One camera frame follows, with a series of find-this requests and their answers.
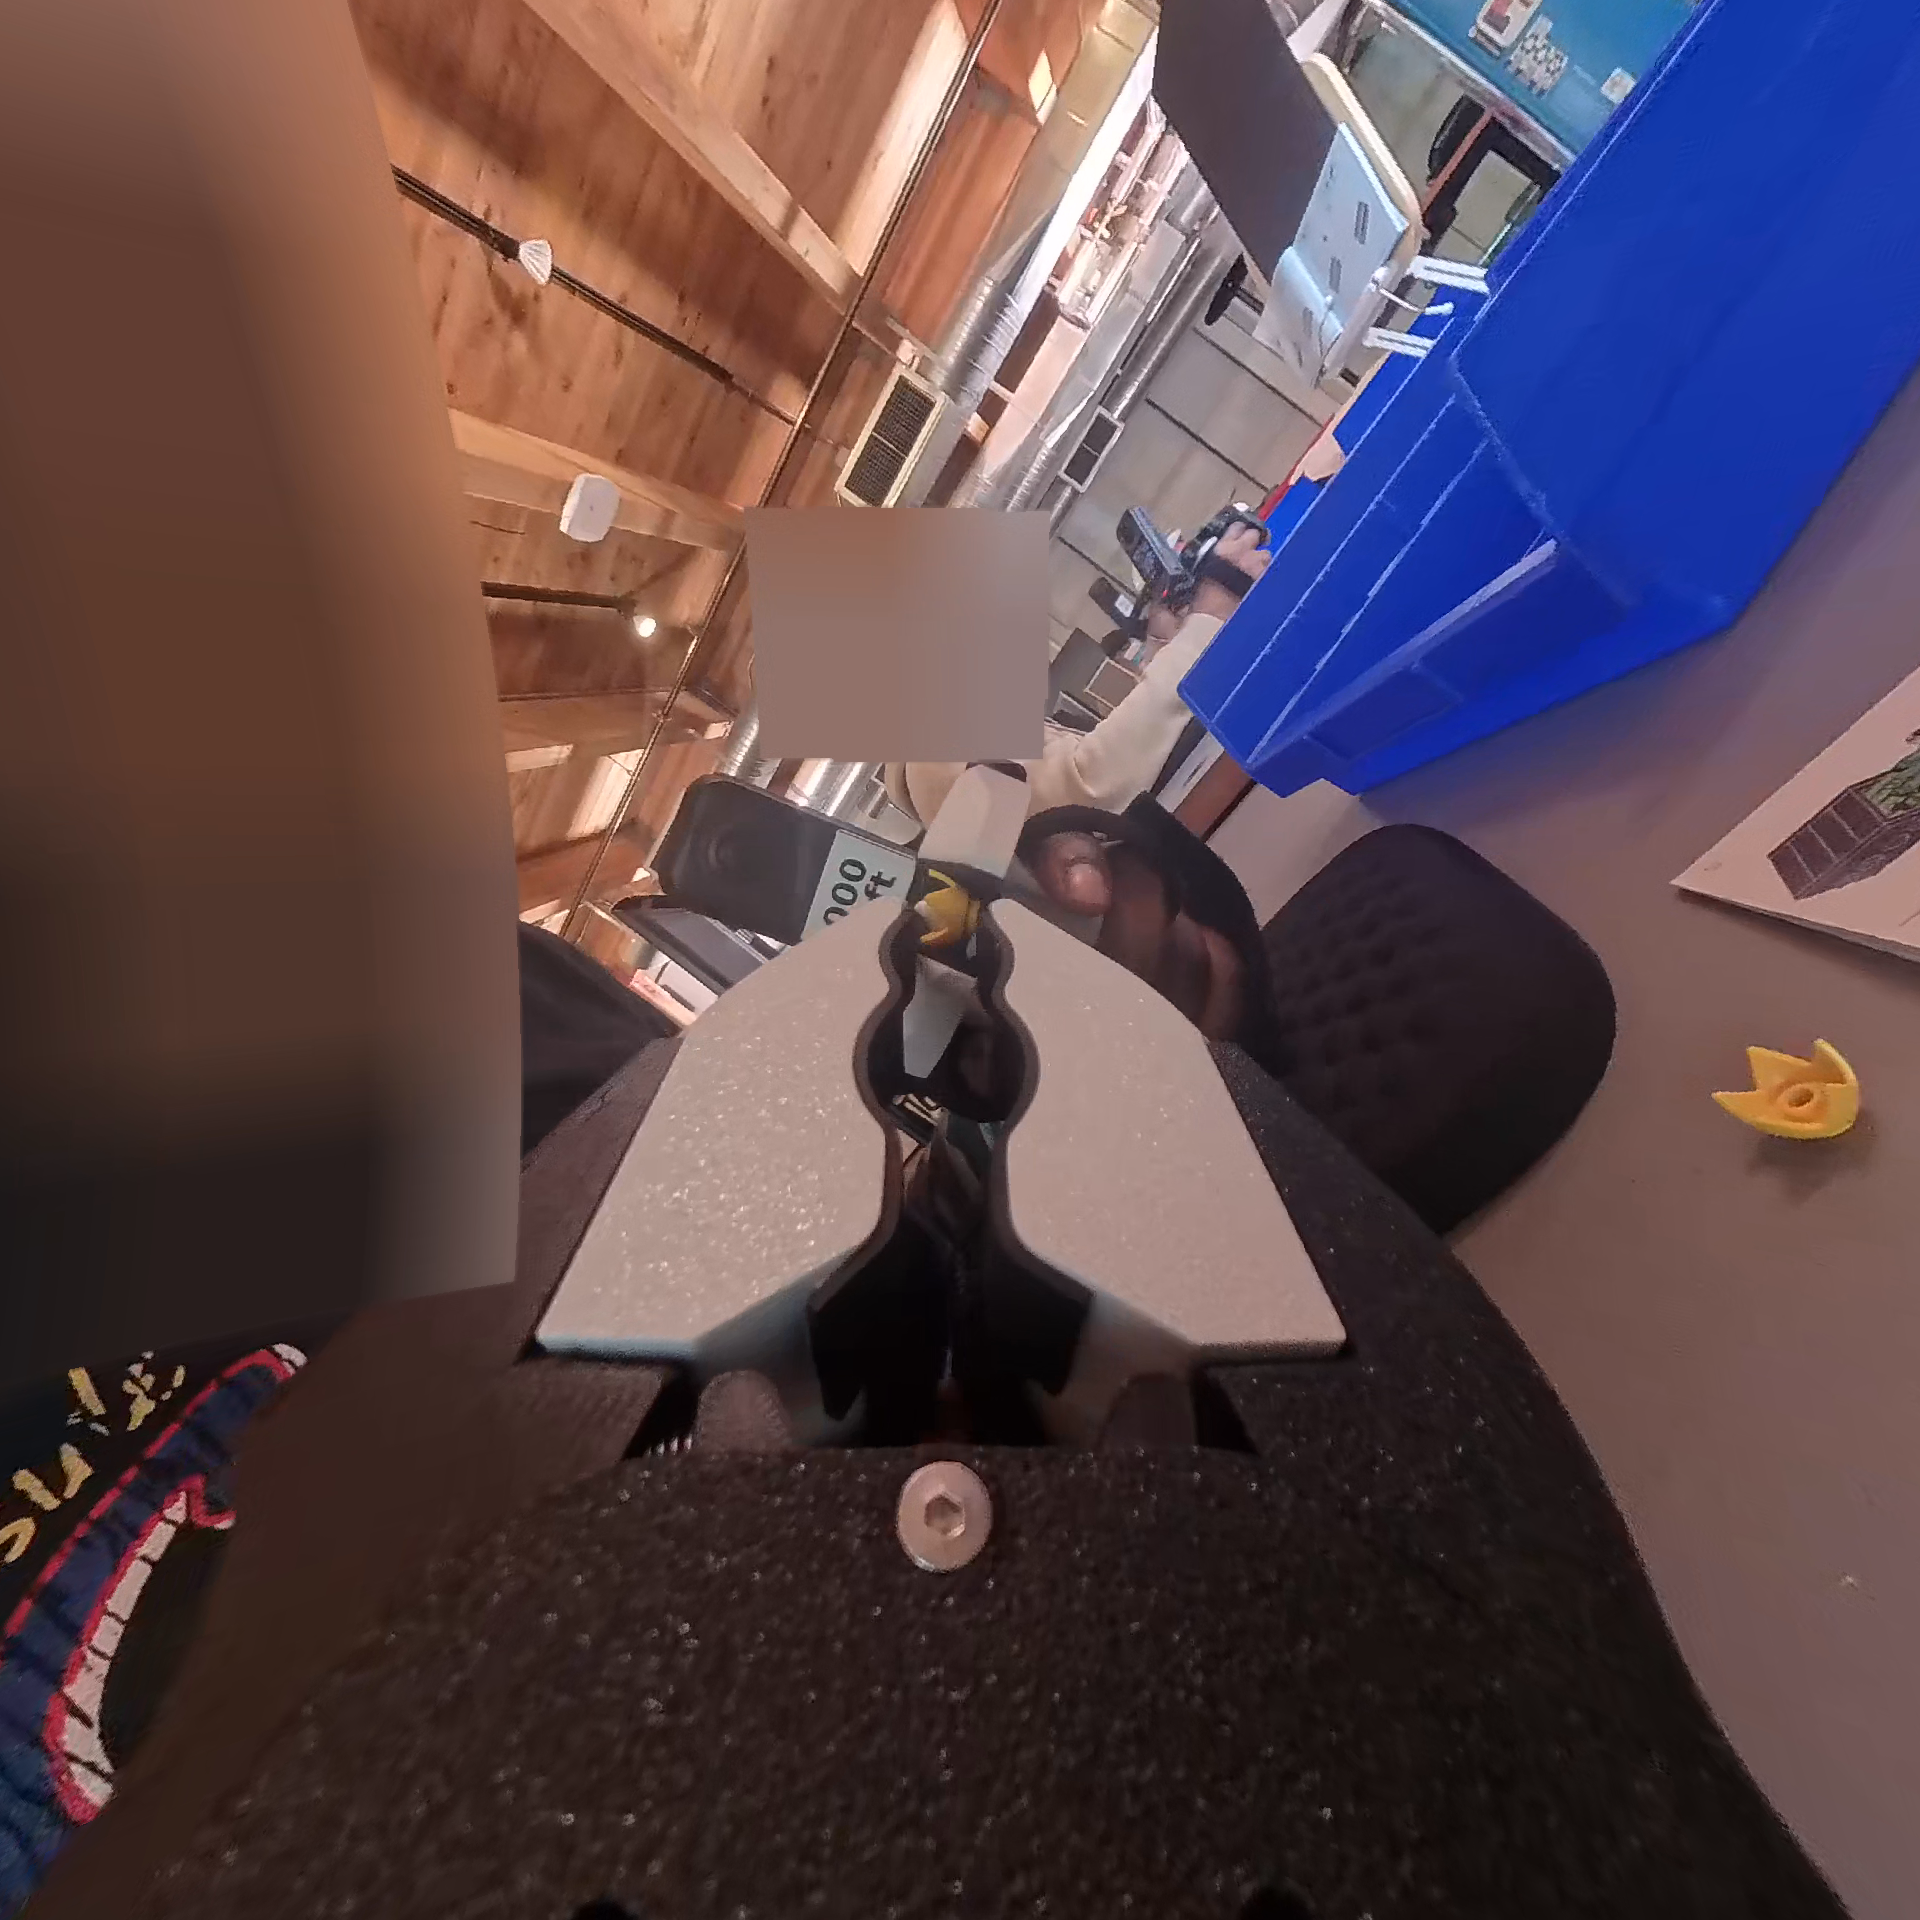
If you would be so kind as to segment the black textured pad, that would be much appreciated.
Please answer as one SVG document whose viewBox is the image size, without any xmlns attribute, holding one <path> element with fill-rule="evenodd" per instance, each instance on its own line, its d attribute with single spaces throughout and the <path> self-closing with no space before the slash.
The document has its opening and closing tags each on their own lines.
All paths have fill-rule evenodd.
<svg viewBox="0 0 1920 1920">
<path fill-rule="evenodd" d="M 1439 829 L 1357 835 L 1264 951 L 1286 1090 L 1432 1234 L 1568 1138 L 1615 1049 L 1592 947 Z"/>
</svg>

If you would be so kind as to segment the person's left hand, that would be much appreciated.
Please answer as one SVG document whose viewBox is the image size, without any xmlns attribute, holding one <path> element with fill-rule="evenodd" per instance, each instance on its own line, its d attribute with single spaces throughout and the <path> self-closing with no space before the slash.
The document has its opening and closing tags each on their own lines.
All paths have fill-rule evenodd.
<svg viewBox="0 0 1920 1920">
<path fill-rule="evenodd" d="M 1212 937 L 1171 880 L 1103 829 L 1048 829 L 1020 849 L 1037 894 L 1073 921 L 1091 921 L 1091 944 L 1151 988 L 1193 1024 L 1212 1000 Z"/>
</svg>

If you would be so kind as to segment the tall blue cardboard box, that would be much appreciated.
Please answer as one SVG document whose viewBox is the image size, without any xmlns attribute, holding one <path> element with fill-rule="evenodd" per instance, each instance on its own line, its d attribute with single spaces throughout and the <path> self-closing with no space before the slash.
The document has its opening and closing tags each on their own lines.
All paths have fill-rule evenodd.
<svg viewBox="0 0 1920 1920">
<path fill-rule="evenodd" d="M 1605 119 L 1698 4 L 1479 4 L 1469 43 L 1520 97 Z"/>
</svg>

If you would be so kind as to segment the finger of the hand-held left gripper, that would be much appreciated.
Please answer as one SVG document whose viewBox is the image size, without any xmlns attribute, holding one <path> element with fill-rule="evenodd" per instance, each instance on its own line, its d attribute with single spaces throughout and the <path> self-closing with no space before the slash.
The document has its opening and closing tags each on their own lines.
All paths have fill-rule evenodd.
<svg viewBox="0 0 1920 1920">
<path fill-rule="evenodd" d="M 955 889 L 996 901 L 1028 821 L 1022 767 L 963 767 L 916 840 L 911 901 Z"/>
</svg>

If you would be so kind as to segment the person's dark printed sweatshirt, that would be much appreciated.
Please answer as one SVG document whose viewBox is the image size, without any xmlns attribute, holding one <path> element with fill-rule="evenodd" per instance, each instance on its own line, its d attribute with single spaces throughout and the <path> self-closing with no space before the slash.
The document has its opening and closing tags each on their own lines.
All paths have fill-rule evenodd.
<svg viewBox="0 0 1920 1920">
<path fill-rule="evenodd" d="M 3 1918 L 154 1725 L 236 1528 L 237 1444 L 315 1344 L 229 1336 L 3 1392 Z"/>
</svg>

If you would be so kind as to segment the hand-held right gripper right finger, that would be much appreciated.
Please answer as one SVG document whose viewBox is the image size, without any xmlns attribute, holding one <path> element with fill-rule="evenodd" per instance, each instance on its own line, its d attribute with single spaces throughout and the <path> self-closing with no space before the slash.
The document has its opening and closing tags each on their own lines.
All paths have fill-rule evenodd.
<svg viewBox="0 0 1920 1920">
<path fill-rule="evenodd" d="M 1022 901 L 985 932 L 1022 1090 L 992 1151 L 979 1333 L 1046 1437 L 1095 1444 L 1141 1380 L 1342 1356 L 1197 1027 Z"/>
</svg>

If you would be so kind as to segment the blue plastic bin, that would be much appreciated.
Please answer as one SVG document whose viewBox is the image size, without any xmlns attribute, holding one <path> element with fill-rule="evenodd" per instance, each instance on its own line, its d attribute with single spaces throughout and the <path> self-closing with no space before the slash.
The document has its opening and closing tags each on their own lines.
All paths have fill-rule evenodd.
<svg viewBox="0 0 1920 1920">
<path fill-rule="evenodd" d="M 1915 4 L 1703 4 L 1182 683 L 1366 794 L 1726 630 L 1915 368 Z"/>
</svg>

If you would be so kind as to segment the silver ventilation duct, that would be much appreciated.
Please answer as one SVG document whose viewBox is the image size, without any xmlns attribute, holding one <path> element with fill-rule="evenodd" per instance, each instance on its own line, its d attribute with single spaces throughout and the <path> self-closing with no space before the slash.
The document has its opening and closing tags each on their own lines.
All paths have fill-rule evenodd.
<svg viewBox="0 0 1920 1920">
<path fill-rule="evenodd" d="M 1125 108 L 1091 142 L 1099 174 L 1073 170 L 1020 274 L 1001 279 L 1001 307 L 1016 303 L 1020 316 L 989 316 L 992 374 L 955 452 L 951 507 L 1022 510 L 1046 489 L 1030 471 L 1097 409 L 1116 353 L 1185 246 L 1165 220 L 1189 176 L 1185 146 L 1145 81 Z"/>
</svg>

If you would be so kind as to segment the lego instruction booklet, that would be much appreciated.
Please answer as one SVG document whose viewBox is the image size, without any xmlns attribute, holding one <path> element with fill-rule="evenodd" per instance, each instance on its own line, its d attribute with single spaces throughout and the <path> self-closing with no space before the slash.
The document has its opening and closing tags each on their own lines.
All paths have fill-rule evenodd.
<svg viewBox="0 0 1920 1920">
<path fill-rule="evenodd" d="M 1915 959 L 1915 672 L 1670 883 Z"/>
</svg>

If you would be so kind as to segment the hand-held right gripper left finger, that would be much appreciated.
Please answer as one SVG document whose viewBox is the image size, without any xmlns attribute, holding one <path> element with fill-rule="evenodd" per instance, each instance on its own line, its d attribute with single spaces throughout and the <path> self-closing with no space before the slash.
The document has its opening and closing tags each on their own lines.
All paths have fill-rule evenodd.
<svg viewBox="0 0 1920 1920">
<path fill-rule="evenodd" d="M 685 1028 L 534 1322 L 544 1359 L 750 1373 L 805 1444 L 930 1418 L 930 1265 L 882 1082 L 916 921 L 857 906 Z"/>
</svg>

